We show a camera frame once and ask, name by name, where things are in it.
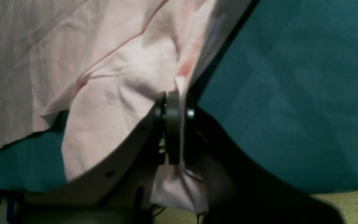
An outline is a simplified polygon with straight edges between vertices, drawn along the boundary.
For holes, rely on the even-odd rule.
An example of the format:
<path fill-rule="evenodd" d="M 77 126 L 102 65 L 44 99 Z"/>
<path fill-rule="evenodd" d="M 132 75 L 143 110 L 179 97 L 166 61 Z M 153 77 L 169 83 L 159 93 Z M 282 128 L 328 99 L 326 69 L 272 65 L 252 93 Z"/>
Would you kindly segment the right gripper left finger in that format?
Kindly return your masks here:
<path fill-rule="evenodd" d="M 179 165 L 181 161 L 181 109 L 179 91 L 161 92 L 154 103 L 154 127 L 159 138 L 158 152 L 164 162 Z"/>

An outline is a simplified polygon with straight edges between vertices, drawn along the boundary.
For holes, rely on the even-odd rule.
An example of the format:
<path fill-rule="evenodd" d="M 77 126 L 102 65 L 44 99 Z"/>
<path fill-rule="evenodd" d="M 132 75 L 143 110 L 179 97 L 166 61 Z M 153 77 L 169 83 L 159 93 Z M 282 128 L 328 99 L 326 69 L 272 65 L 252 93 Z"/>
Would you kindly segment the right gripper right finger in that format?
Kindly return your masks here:
<path fill-rule="evenodd" d="M 206 155 L 228 174 L 222 149 L 228 146 L 229 136 L 209 113 L 198 107 L 191 95 L 185 98 L 184 125 L 184 166 L 193 171 L 201 170 L 199 163 Z"/>

